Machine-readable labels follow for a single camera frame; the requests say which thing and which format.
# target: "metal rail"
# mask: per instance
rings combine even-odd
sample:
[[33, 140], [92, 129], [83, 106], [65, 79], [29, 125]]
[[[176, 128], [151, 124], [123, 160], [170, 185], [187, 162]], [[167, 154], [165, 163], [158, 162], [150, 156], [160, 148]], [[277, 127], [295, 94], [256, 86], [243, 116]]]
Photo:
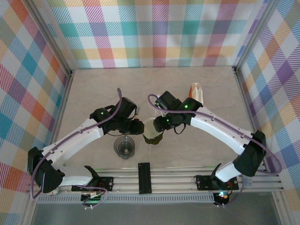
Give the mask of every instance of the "metal rail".
[[[174, 194], [174, 193], [213, 193], [216, 191], [198, 191], [194, 182], [195, 175], [210, 175], [213, 167], [168, 167], [151, 169], [151, 183], [153, 194]], [[137, 168], [123, 169], [103, 169], [96, 170], [99, 176], [114, 177], [113, 191], [110, 194], [138, 194], [139, 180]], [[238, 177], [238, 183], [241, 187], [241, 178]], [[36, 185], [34, 191], [37, 192], [39, 187]], [[244, 192], [278, 192], [282, 191], [283, 186], [278, 176], [267, 175], [257, 172], [252, 177], [250, 187], [245, 187]], [[71, 186], [59, 188], [60, 193], [78, 194], [72, 192]]]
[[[212, 193], [188, 193], [188, 194], [118, 194], [109, 195], [105, 203], [214, 203]], [[38, 198], [38, 204], [81, 204], [81, 195], [59, 194], [56, 196], [42, 195]]]

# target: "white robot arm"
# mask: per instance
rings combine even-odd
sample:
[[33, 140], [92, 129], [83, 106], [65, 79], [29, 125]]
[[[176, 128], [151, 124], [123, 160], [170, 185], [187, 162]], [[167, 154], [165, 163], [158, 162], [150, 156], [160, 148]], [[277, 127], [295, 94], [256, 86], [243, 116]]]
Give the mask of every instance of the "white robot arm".
[[[151, 96], [154, 95], [149, 95], [148, 100], [155, 107], [150, 101]], [[255, 175], [266, 155], [265, 135], [262, 132], [257, 131], [252, 134], [250, 131], [238, 128], [213, 114], [200, 102], [192, 98], [181, 102], [168, 91], [155, 102], [156, 107], [159, 106], [161, 111], [168, 113], [154, 120], [153, 125], [158, 132], [176, 128], [180, 124], [191, 125], [213, 135], [239, 155], [234, 161], [220, 168], [220, 165], [216, 167], [211, 176], [216, 188], [240, 174]]]
[[119, 110], [118, 107], [110, 105], [99, 108], [81, 126], [61, 140], [42, 150], [34, 147], [28, 152], [28, 172], [33, 176], [34, 171], [37, 171], [34, 180], [43, 193], [49, 193], [64, 185], [94, 186], [95, 173], [90, 166], [78, 168], [63, 166], [64, 163], [84, 146], [111, 130], [132, 135], [143, 133], [144, 124], [138, 119], [133, 119], [137, 114], [137, 105], [123, 97]]

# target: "colorful plaid wall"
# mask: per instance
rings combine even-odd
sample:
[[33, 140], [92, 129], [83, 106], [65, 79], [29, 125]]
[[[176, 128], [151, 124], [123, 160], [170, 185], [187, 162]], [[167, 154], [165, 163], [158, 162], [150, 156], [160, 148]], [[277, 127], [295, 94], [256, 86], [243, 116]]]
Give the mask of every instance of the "colorful plaid wall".
[[241, 79], [255, 125], [282, 164], [280, 177], [300, 224], [300, 0], [280, 1]]
[[48, 13], [55, 17], [79, 68], [232, 65], [229, 61], [256, 3], [41, 1], [50, 7]]
[[67, 77], [21, 0], [0, 1], [0, 224], [15, 225], [27, 152], [49, 144]]
[[239, 50], [238, 56], [236, 57], [233, 66], [236, 66], [237, 63], [240, 60], [240, 57], [242, 56], [242, 54], [244, 53], [245, 47], [248, 45], [250, 38], [252, 37], [253, 31], [256, 29], [259, 20], [261, 19], [262, 15], [264, 14], [264, 11], [268, 5], [270, 0], [263, 0], [263, 3], [258, 11], [258, 13], [255, 16], [255, 19], [253, 21], [253, 24], [251, 25], [251, 28], [248, 31], [248, 34], [246, 35], [246, 38], [244, 39], [243, 45]]
[[47, 13], [45, 9], [42, 7], [41, 1], [40, 0], [33, 0], [34, 4], [36, 5], [37, 9], [39, 10], [40, 14], [43, 17], [44, 22], [48, 26], [49, 32], [52, 34], [53, 39], [55, 40], [57, 46], [59, 47], [65, 61], [67, 62], [69, 68], [75, 69], [74, 65], [72, 64], [72, 61], [70, 59], [70, 56], [67, 54], [65, 47], [63, 46], [63, 43], [59, 36], [57, 35], [49, 17], [47, 16]]

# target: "metal frame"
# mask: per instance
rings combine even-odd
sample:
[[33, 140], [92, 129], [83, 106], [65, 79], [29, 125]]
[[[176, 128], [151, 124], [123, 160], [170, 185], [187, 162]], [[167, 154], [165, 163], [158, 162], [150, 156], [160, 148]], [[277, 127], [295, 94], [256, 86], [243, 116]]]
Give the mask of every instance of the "metal frame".
[[[151, 186], [153, 194], [187, 194], [187, 193], [216, 193], [217, 191], [198, 191], [194, 182], [195, 175], [211, 175], [214, 167], [167, 167], [151, 169]], [[99, 176], [114, 177], [113, 190], [109, 194], [138, 194], [139, 179], [138, 168], [101, 169], [95, 170]], [[34, 192], [40, 188], [35, 185]], [[278, 192], [283, 186], [279, 176], [270, 176], [257, 172], [252, 178], [251, 187], [245, 187], [244, 192]], [[71, 186], [59, 187], [59, 192], [64, 194], [77, 194], [71, 191]]]
[[42, 16], [39, 13], [39, 10], [37, 9], [36, 5], [31, 0], [23, 0], [24, 5], [28, 9], [30, 15], [36, 22], [39, 30], [43, 34], [46, 42], [52, 49], [54, 55], [56, 56], [58, 62], [61, 64], [64, 72], [68, 74], [68, 76], [71, 76], [72, 70], [68, 66], [68, 63], [66, 59], [64, 58], [63, 54], [60, 51], [60, 48], [57, 46], [54, 37], [52, 36], [51, 32], [48, 29], [47, 24], [44, 22]]
[[[236, 83], [239, 87], [240, 94], [242, 96], [242, 101], [243, 101], [245, 110], [247, 112], [247, 116], [248, 116], [250, 125], [252, 127], [252, 130], [255, 130], [254, 118], [251, 114], [251, 110], [247, 103], [246, 94], [242, 88], [242, 84], [241, 84], [240, 77], [239, 77], [239, 71], [236, 68], [232, 68], [232, 70], [234, 73], [234, 77], [236, 79]], [[264, 159], [264, 165], [266, 167], [266, 170], [270, 171], [268, 161], [265, 159]], [[284, 225], [295, 225], [296, 224], [295, 217], [292, 214], [292, 210], [287, 202], [287, 198], [286, 198], [284, 191], [280, 191], [280, 192], [273, 191], [272, 195], [273, 195], [274, 203], [275, 203], [281, 223]]]
[[52, 13], [52, 10], [49, 6], [49, 3], [47, 0], [39, 0], [40, 2], [40, 5], [41, 5], [41, 8], [43, 9], [43, 13], [45, 13], [45, 20], [49, 20], [49, 23], [52, 25], [55, 33], [57, 34], [58, 36], [58, 40], [60, 42], [60, 44], [62, 45], [62, 47], [64, 48], [64, 50], [66, 51], [68, 57], [69, 57], [69, 66], [72, 68], [72, 69], [79, 69], [79, 66], [77, 64], [77, 61], [70, 49], [70, 46], [68, 45], [67, 43], [67, 40], [65, 39], [61, 29], [60, 29], [60, 26], [58, 24], [58, 22], [56, 21], [53, 13]]
[[247, 60], [248, 56], [250, 55], [257, 40], [261, 36], [264, 28], [266, 27], [269, 19], [271, 18], [272, 14], [273, 14], [274, 10], [276, 9], [277, 5], [279, 4], [279, 2], [280, 2], [280, 0], [270, 0], [269, 1], [262, 17], [257, 22], [258, 25], [255, 28], [255, 30], [253, 31], [251, 38], [250, 38], [247, 46], [245, 47], [243, 54], [240, 57], [239, 62], [236, 65], [236, 68], [235, 68], [236, 71], [239, 71], [242, 68], [242, 66], [244, 65], [245, 61]]
[[[72, 81], [73, 81], [73, 73], [67, 78], [66, 90], [65, 90], [64, 96], [62, 98], [62, 102], [61, 102], [59, 113], [58, 113], [58, 118], [54, 124], [54, 130], [53, 130], [53, 134], [52, 134], [50, 143], [53, 143], [57, 140], [63, 113], [65, 111], [68, 96], [69, 96], [69, 93], [71, 90]], [[27, 190], [26, 197], [24, 198], [24, 201], [21, 204], [22, 205], [24, 204], [25, 207], [24, 207], [23, 214], [21, 215], [21, 217], [19, 219], [18, 225], [29, 225], [29, 224], [31, 224], [32, 217], [34, 215], [35, 206], [37, 204], [37, 201], [31, 200], [30, 195], [29, 195], [29, 189]]]
[[[105, 203], [214, 203], [212, 193], [189, 193], [189, 194], [118, 194], [109, 195]], [[59, 194], [56, 196], [42, 195], [38, 199], [39, 204], [81, 204], [81, 194], [69, 195]]]

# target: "black mounting plate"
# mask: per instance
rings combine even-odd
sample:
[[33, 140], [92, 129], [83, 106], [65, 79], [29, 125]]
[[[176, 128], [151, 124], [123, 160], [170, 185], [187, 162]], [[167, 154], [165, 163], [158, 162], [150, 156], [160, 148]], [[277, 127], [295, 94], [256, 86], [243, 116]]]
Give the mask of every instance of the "black mounting plate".
[[150, 163], [139, 163], [139, 194], [151, 194], [151, 172]]
[[[219, 190], [227, 190], [227, 191], [230, 191], [231, 190], [231, 187], [226, 184], [224, 185], [221, 189], [216, 189], [213, 187], [212, 185], [212, 182], [211, 182], [211, 176], [210, 175], [205, 175], [205, 176], [202, 176], [202, 175], [197, 175], [195, 176], [195, 182], [196, 182], [196, 185], [197, 185], [197, 190], [198, 191], [219, 191]], [[232, 183], [232, 189], [233, 190], [239, 190], [239, 184], [238, 184], [238, 181], [235, 178], [231, 178], [229, 180], [229, 182]]]
[[[108, 191], [113, 190], [113, 177], [99, 177], [99, 184], [102, 184], [101, 188], [105, 188]], [[81, 188], [78, 186], [73, 185], [71, 191], [93, 191], [93, 189], [86, 189], [86, 188]]]

